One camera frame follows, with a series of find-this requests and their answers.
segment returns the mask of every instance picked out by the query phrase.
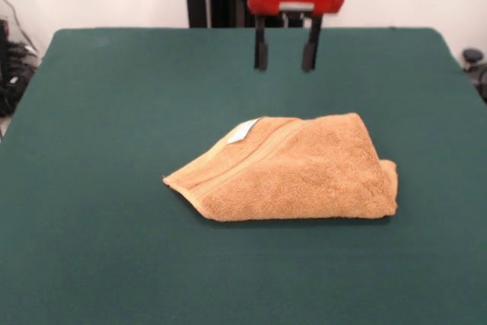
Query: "white tag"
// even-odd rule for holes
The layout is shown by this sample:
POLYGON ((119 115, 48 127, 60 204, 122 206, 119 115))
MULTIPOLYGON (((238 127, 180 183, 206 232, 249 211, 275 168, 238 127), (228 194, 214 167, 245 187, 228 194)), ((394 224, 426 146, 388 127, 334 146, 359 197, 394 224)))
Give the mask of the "white tag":
POLYGON ((259 119, 260 118, 255 118, 250 121, 246 121, 242 123, 238 127, 237 131, 235 131, 235 133, 228 139, 227 144, 233 144, 234 142, 245 139, 245 136, 248 135, 250 129, 253 127, 253 125, 257 123, 259 119))

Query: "black device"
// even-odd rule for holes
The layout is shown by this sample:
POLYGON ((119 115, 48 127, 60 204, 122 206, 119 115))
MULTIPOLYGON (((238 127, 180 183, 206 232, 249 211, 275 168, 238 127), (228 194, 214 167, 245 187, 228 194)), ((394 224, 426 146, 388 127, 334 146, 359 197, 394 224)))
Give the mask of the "black device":
POLYGON ((8 40, 8 22, 0 20, 0 117, 10 116, 20 102, 37 67, 24 43, 8 40))
POLYGON ((487 62, 482 63, 483 53, 478 49, 465 49, 462 53, 465 67, 482 99, 487 103, 487 62))

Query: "brown towel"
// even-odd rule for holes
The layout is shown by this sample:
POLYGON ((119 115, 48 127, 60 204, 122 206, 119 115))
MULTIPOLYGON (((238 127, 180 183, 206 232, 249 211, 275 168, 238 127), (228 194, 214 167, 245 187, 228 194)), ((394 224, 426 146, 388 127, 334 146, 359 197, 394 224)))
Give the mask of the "brown towel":
POLYGON ((361 118, 263 117, 240 124, 164 182, 206 218, 382 218, 397 174, 379 161, 361 118))

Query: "green table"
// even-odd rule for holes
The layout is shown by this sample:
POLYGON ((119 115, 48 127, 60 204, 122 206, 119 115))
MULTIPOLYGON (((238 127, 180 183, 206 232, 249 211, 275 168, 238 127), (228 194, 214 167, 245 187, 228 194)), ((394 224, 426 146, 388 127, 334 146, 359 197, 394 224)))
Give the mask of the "green table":
POLYGON ((487 109, 433 30, 64 30, 0 146, 0 323, 485 324, 487 109), (207 221, 161 178, 258 116, 361 114, 380 221, 207 221))

